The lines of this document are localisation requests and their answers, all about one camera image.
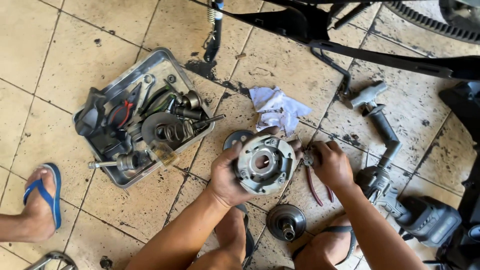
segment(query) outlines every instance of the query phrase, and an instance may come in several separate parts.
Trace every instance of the metal disc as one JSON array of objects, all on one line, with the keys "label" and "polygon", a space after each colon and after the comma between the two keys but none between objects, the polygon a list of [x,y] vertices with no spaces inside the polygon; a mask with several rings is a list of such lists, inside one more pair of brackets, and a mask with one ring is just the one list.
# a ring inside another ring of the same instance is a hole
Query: metal disc
[{"label": "metal disc", "polygon": [[281,221],[289,219],[292,221],[293,230],[295,231],[295,237],[293,240],[299,238],[304,232],[307,226],[307,220],[303,212],[296,206],[291,204],[281,204],[274,207],[267,216],[267,228],[275,238],[282,241],[289,241],[285,239],[283,234]]},{"label": "metal disc", "polygon": [[225,142],[223,143],[223,149],[225,150],[227,148],[231,148],[236,141],[244,142],[253,135],[255,135],[255,133],[251,132],[250,130],[234,131],[225,139]]},{"label": "metal disc", "polygon": [[[142,124],[142,137],[145,143],[150,144],[156,139],[155,136],[155,129],[159,124],[182,124],[181,120],[178,119],[175,115],[169,114],[166,112],[157,112],[145,119],[144,123]],[[180,138],[178,141],[163,141],[166,143],[172,150],[176,150],[181,142],[183,141],[183,137]]]}]

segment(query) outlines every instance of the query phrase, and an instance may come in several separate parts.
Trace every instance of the leg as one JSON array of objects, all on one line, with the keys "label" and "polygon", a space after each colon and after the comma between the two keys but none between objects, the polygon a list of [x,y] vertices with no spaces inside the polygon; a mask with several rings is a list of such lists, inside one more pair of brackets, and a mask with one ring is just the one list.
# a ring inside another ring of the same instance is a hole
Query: leg
[{"label": "leg", "polygon": [[[343,215],[330,226],[350,226],[350,221]],[[350,248],[350,233],[323,232],[316,235],[295,258],[295,269],[330,269],[347,256]]]},{"label": "leg", "polygon": [[[54,197],[55,183],[50,170],[38,167],[28,178],[25,188],[42,178],[43,186]],[[36,243],[49,239],[55,232],[50,206],[37,189],[28,196],[27,204],[18,215],[0,214],[0,242]]]},{"label": "leg", "polygon": [[198,258],[189,270],[241,270],[246,243],[243,212],[232,207],[215,227],[215,233],[220,247]]}]

